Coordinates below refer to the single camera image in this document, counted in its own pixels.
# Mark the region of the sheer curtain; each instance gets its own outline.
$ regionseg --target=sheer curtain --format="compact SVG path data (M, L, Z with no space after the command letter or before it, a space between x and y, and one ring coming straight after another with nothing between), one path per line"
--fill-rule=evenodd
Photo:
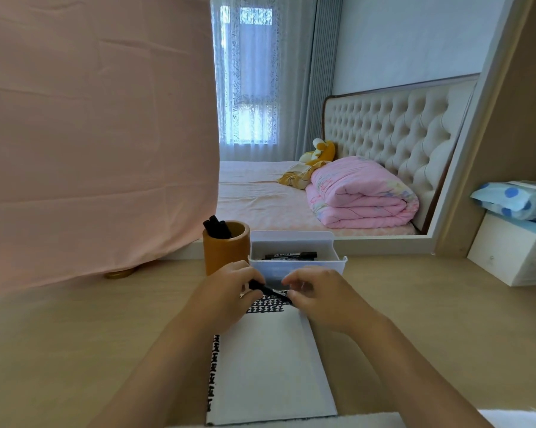
M294 160L315 1L211 0L221 160Z

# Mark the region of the hand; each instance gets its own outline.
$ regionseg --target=hand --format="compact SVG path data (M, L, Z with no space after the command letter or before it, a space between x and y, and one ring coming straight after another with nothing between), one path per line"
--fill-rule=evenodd
M221 334L262 297L260 290L240 297L252 279L264 283L261 273L244 260L227 264L199 284L179 315L189 325L196 326L198 332Z
M352 334L364 313L373 311L335 270L307 266L294 270L282 280L289 285L293 305L318 323Z

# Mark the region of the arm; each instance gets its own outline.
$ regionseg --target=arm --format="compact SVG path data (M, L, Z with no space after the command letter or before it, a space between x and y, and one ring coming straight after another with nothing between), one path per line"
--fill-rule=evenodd
M240 297L252 279L264 282L245 261L207 277L88 428L164 427L193 353L212 347L213 336L226 331L262 297L258 290Z
M361 348L409 428L491 428L387 317L332 270L299 269L283 281L294 306L348 334Z

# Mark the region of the clear plastic storage box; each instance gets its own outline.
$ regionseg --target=clear plastic storage box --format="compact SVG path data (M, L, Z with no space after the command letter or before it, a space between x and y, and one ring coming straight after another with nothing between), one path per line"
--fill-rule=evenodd
M343 274L347 257L339 259L330 231L251 231L250 266L264 275L267 282L280 282L288 273L305 266L322 266ZM264 259L269 254L316 251L313 261Z

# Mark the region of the bamboo pen holder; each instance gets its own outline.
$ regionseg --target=bamboo pen holder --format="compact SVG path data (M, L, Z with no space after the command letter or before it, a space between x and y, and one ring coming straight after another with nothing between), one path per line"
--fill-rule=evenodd
M240 221L226 221L232 238L213 238L202 231L206 274L212 275L228 263L246 260L250 254L250 227Z

